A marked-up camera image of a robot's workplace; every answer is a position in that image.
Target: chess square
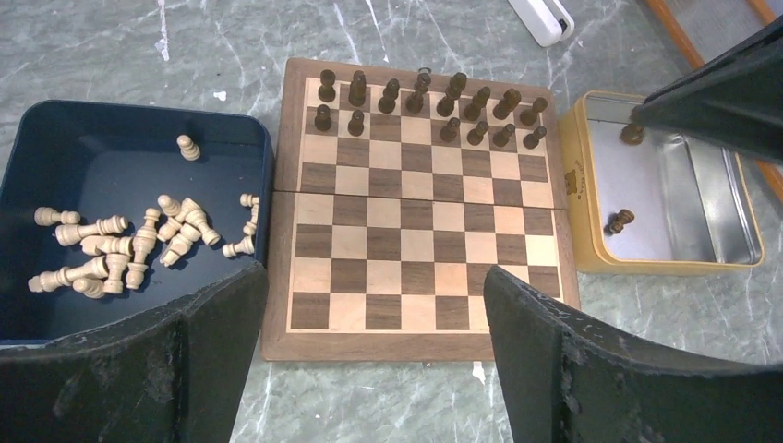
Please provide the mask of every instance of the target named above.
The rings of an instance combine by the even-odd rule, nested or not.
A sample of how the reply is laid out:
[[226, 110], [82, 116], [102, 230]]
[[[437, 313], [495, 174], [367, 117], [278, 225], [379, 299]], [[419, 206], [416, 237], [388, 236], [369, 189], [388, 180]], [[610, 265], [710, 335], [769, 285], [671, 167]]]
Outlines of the chess square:
[[445, 146], [433, 146], [432, 152], [432, 172], [436, 174], [463, 174], [463, 156], [460, 150], [448, 148]]
[[329, 126], [329, 129], [326, 131], [319, 131], [316, 128], [316, 113], [318, 108], [316, 106], [308, 106], [307, 107], [307, 114], [305, 115], [305, 134], [315, 134], [315, 135], [322, 135], [322, 136], [330, 136], [334, 137], [339, 133], [340, 128], [340, 122], [341, 122], [341, 116], [340, 111], [337, 109], [330, 109], [329, 115], [331, 116], [331, 126]]
[[335, 194], [366, 196], [369, 193], [369, 170], [353, 166], [337, 166]]
[[399, 294], [402, 293], [400, 284], [399, 258], [396, 260], [368, 260], [367, 261], [367, 293]]
[[367, 261], [334, 258], [330, 293], [367, 293]]
[[301, 192], [334, 194], [337, 166], [333, 164], [302, 163]]
[[328, 329], [329, 293], [291, 294], [291, 329]]
[[372, 197], [400, 198], [403, 196], [403, 173], [391, 169], [369, 170], [369, 194]]
[[297, 225], [295, 255], [305, 258], [331, 258], [331, 226]]
[[333, 224], [334, 196], [324, 194], [296, 195], [296, 222], [301, 224]]
[[368, 330], [400, 330], [403, 323], [401, 296], [368, 294], [367, 320]]
[[438, 263], [465, 263], [464, 233], [435, 231], [433, 233], [435, 261]]
[[400, 228], [400, 202], [396, 198], [368, 198], [367, 226], [373, 228]]
[[467, 295], [467, 265], [435, 263], [435, 295]]
[[431, 201], [402, 200], [400, 202], [400, 221], [403, 229], [431, 230], [432, 219]]
[[442, 138], [440, 138], [440, 131], [443, 129], [444, 126], [446, 126], [446, 122], [442, 120], [430, 120], [429, 121], [430, 131], [431, 131], [431, 137], [428, 144], [431, 144], [432, 146], [448, 146], [451, 148], [460, 148], [462, 138], [460, 137], [460, 128], [457, 127], [457, 137], [455, 137], [451, 141], [445, 141]]
[[403, 143], [430, 144], [430, 122], [426, 118], [401, 117], [400, 141]]
[[469, 330], [470, 311], [467, 297], [435, 297], [435, 329]]
[[498, 264], [522, 266], [527, 264], [524, 235], [497, 234]]
[[403, 143], [401, 155], [403, 171], [432, 172], [432, 148], [429, 145]]
[[373, 97], [373, 89], [367, 85], [367, 93], [365, 94], [365, 102], [362, 103], [361, 106], [354, 106], [348, 101], [348, 95], [351, 92], [351, 84], [350, 83], [342, 83], [340, 84], [340, 110], [341, 111], [347, 111], [350, 115], [354, 111], [354, 109], [361, 109], [365, 113], [369, 114], [369, 105], [375, 101]]
[[403, 171], [403, 198], [432, 199], [432, 174]]
[[432, 262], [435, 260], [435, 246], [432, 231], [418, 231], [402, 229], [400, 231], [401, 250], [403, 261]]
[[365, 328], [367, 296], [363, 293], [332, 293], [329, 297], [329, 329], [358, 332]]
[[400, 260], [400, 230], [396, 228], [367, 228], [367, 259]]
[[369, 141], [369, 166], [379, 169], [396, 169], [402, 167], [400, 157], [401, 144], [393, 141]]
[[367, 198], [334, 196], [334, 224], [367, 226]]
[[496, 205], [522, 206], [522, 188], [519, 180], [492, 179], [492, 193]]
[[431, 295], [435, 293], [435, 263], [411, 263], [401, 265], [403, 293]]
[[295, 257], [291, 290], [298, 293], [328, 293], [331, 259]]
[[433, 174], [432, 198], [443, 201], [464, 201], [463, 177], [461, 175]]
[[335, 164], [337, 140], [337, 137], [305, 134], [302, 137], [302, 162]]
[[465, 203], [464, 227], [469, 233], [494, 233], [494, 209], [489, 205]]
[[331, 257], [367, 259], [367, 228], [332, 226]]
[[400, 116], [387, 114], [372, 115], [372, 139], [380, 141], [400, 140]]
[[369, 167], [369, 140], [338, 138], [337, 165]]
[[524, 231], [531, 235], [554, 235], [552, 211], [541, 208], [524, 208]]
[[464, 205], [444, 201], [432, 203], [432, 228], [436, 231], [463, 232]]
[[361, 138], [364, 140], [369, 140], [370, 136], [370, 128], [372, 127], [372, 123], [370, 122], [370, 113], [364, 113], [365, 120], [364, 120], [364, 130], [362, 130], [362, 133], [358, 136], [352, 136], [351, 133], [348, 132], [348, 122], [351, 121], [351, 117], [353, 116], [353, 111], [345, 111], [340, 110], [340, 125], [337, 126], [337, 137], [339, 138]]
[[464, 201], [468, 203], [495, 203], [492, 179], [483, 177], [462, 177]]
[[465, 233], [468, 263], [497, 263], [498, 249], [494, 233]]
[[531, 286], [544, 295], [560, 298], [560, 279], [558, 269], [554, 266], [531, 266], [528, 269]]

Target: chess piece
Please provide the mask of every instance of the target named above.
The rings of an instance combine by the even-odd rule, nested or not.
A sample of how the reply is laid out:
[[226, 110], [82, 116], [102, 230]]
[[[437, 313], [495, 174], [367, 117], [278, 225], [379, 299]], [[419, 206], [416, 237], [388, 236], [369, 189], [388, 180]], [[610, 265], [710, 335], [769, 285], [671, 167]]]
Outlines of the chess piece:
[[80, 226], [78, 224], [61, 224], [54, 228], [54, 236], [62, 246], [75, 245], [88, 235], [108, 235], [122, 233], [127, 229], [127, 219], [114, 215], [105, 220], [97, 220], [94, 224]]
[[179, 136], [176, 138], [176, 144], [179, 146], [179, 152], [185, 158], [185, 160], [193, 162], [198, 160], [201, 156], [201, 149], [199, 145], [193, 142], [188, 136]]
[[464, 117], [474, 122], [481, 115], [481, 110], [487, 106], [487, 100], [489, 100], [490, 90], [488, 86], [485, 86], [478, 90], [476, 95], [473, 96], [473, 100], [465, 106]]
[[105, 293], [122, 293], [125, 289], [122, 281], [122, 275], [130, 262], [130, 256], [125, 254], [109, 254], [106, 256], [106, 268], [109, 269], [109, 276], [103, 282], [103, 291]]
[[384, 114], [391, 114], [397, 105], [397, 97], [400, 95], [400, 81], [392, 78], [383, 89], [383, 96], [378, 100], [378, 110]]
[[364, 71], [354, 72], [354, 78], [351, 80], [351, 86], [348, 88], [348, 102], [359, 107], [365, 104], [367, 98], [367, 77]]
[[440, 139], [446, 142], [452, 141], [457, 138], [460, 132], [460, 119], [452, 117], [440, 130]]
[[313, 123], [318, 131], [328, 131], [329, 128], [331, 128], [331, 111], [329, 110], [329, 106], [325, 104], [319, 105], [319, 107], [316, 108], [316, 118], [314, 120]]
[[489, 124], [484, 120], [478, 122], [478, 125], [467, 133], [467, 142], [473, 146], [481, 143], [487, 131], [489, 131]]
[[39, 226], [52, 226], [53, 224], [78, 224], [81, 222], [81, 216], [78, 212], [73, 210], [64, 210], [57, 212], [53, 208], [41, 206], [35, 210], [32, 218], [35, 220], [35, 224]]
[[96, 257], [79, 266], [69, 268], [64, 266], [60, 270], [45, 271], [28, 280], [28, 288], [34, 293], [50, 293], [61, 286], [69, 286], [81, 277], [104, 279], [109, 276], [104, 256]]
[[492, 136], [492, 143], [495, 143], [495, 146], [506, 146], [506, 144], [509, 142], [509, 139], [511, 139], [515, 132], [516, 126], [509, 123], [504, 126], [503, 129], [496, 132], [494, 136]]
[[533, 132], [524, 136], [522, 144], [529, 150], [534, 150], [538, 142], [547, 135], [547, 129], [543, 126], [537, 127]]
[[513, 111], [521, 101], [522, 95], [520, 95], [519, 91], [510, 88], [503, 93], [503, 98], [495, 106], [495, 109], [492, 110], [492, 114], [495, 115], [495, 118], [498, 120], [503, 120], [509, 116], [511, 111]]
[[334, 81], [336, 79], [337, 76], [334, 75], [334, 71], [330, 69], [320, 71], [319, 98], [322, 101], [328, 103], [337, 96], [337, 91], [334, 90]]
[[543, 113], [549, 106], [547, 99], [538, 97], [533, 100], [533, 104], [519, 114], [519, 121], [525, 126], [532, 126], [538, 121], [538, 115]]
[[233, 245], [223, 245], [223, 255], [226, 258], [236, 257], [238, 254], [255, 254], [256, 247], [253, 246], [253, 237], [247, 236], [241, 242]]
[[611, 218], [611, 221], [607, 225], [607, 233], [621, 233], [622, 228], [625, 227], [626, 224], [630, 224], [633, 222], [633, 219], [635, 219], [636, 216], [633, 215], [633, 212], [630, 212], [629, 210], [620, 210], [617, 214], [614, 215], [614, 217]]
[[424, 108], [424, 94], [427, 93], [432, 78], [427, 72], [420, 72], [414, 83], [414, 93], [405, 101], [405, 109], [411, 114], [418, 114]]
[[103, 282], [98, 279], [81, 277], [73, 282], [73, 289], [77, 293], [86, 295], [89, 298], [103, 298], [106, 294], [103, 291]]
[[365, 113], [358, 109], [351, 114], [351, 120], [348, 122], [348, 134], [359, 137], [365, 130]]

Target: black object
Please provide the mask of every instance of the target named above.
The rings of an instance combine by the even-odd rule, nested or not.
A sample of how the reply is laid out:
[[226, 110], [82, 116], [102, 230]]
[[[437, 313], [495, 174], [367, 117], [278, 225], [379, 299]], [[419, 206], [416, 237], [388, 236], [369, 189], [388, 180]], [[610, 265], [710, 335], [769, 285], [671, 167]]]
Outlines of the black object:
[[[200, 146], [182, 158], [181, 134]], [[266, 263], [273, 158], [269, 131], [243, 115], [92, 102], [48, 101], [22, 116], [0, 188], [0, 344], [46, 342], [164, 305], [231, 275], [257, 259]], [[224, 242], [242, 240], [250, 210], [242, 193], [260, 195], [256, 255], [227, 259]], [[157, 197], [191, 197], [223, 236], [198, 242], [172, 269], [159, 261], [162, 242], [147, 257], [139, 291], [91, 300], [69, 287], [31, 293], [28, 279], [77, 267], [91, 257], [60, 246], [54, 226], [34, 223], [41, 206], [77, 210], [81, 224], [123, 215], [139, 228]], [[158, 227], [163, 224], [161, 217]], [[124, 235], [131, 235], [133, 227]]]
[[514, 441], [783, 441], [783, 365], [637, 338], [497, 266], [484, 298]]
[[783, 17], [655, 92], [631, 120], [783, 162]]

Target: gray marble table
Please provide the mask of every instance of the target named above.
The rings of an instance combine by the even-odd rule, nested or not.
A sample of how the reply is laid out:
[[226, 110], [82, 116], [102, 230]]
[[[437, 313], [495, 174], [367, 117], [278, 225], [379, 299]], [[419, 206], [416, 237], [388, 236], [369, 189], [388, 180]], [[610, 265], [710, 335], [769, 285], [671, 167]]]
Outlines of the gray marble table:
[[[53, 0], [0, 5], [0, 167], [35, 102], [155, 104], [258, 118], [276, 135], [288, 57], [552, 88], [647, 94], [687, 72], [644, 2], [563, 0], [571, 39], [536, 45], [506, 0]], [[746, 162], [766, 246], [749, 272], [580, 275], [584, 311], [641, 337], [751, 363], [783, 360], [780, 205]], [[476, 364], [250, 369], [236, 442], [511, 441], [498, 374]]]

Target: wooden chessboard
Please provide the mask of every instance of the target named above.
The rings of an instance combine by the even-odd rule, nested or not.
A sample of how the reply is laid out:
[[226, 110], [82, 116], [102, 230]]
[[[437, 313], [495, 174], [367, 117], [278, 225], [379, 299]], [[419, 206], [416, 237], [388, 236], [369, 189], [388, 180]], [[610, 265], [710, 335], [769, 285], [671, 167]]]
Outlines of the wooden chessboard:
[[[321, 70], [337, 75], [332, 126], [314, 126]], [[348, 102], [357, 69], [367, 100]], [[416, 72], [291, 59], [285, 72], [269, 251], [270, 293], [262, 354], [284, 361], [491, 360], [482, 287], [494, 264], [539, 291], [579, 307], [571, 233], [550, 90], [468, 79], [450, 116], [435, 112], [449, 75], [432, 74], [421, 113], [404, 106]], [[390, 114], [378, 110], [386, 82], [400, 81]], [[483, 86], [492, 94], [477, 121], [490, 130], [476, 146], [476, 126], [461, 118], [460, 136], [440, 129]], [[523, 100], [506, 119], [491, 110], [508, 88]], [[539, 122], [547, 136], [532, 150], [520, 112], [549, 102]], [[348, 134], [354, 109], [365, 130]], [[503, 146], [492, 135], [508, 123]]]

